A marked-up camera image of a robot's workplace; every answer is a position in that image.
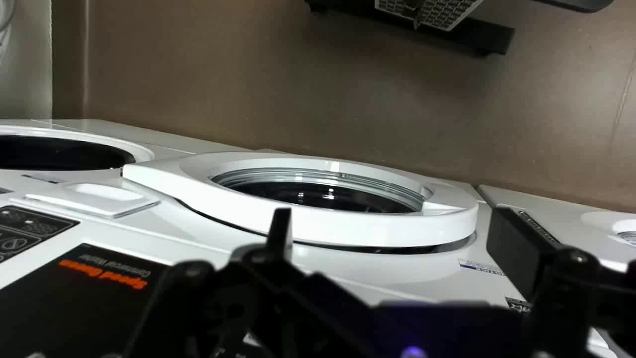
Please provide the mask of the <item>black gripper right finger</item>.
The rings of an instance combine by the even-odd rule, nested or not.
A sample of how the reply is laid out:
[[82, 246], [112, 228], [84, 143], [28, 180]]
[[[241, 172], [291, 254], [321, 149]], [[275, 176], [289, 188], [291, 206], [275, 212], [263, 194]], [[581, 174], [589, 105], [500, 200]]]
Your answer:
[[529, 349], [589, 358], [591, 330], [636, 355], [636, 272], [615, 270], [593, 252], [559, 242], [527, 212], [496, 206], [488, 252], [529, 308]]

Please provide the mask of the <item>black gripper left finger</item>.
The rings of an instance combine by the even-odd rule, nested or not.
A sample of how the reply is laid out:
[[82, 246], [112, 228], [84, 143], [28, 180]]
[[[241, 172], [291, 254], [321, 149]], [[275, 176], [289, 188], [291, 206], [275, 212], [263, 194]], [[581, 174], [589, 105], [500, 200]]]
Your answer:
[[166, 268], [136, 326], [136, 358], [372, 358], [364, 304], [291, 262], [291, 208], [223, 268]]

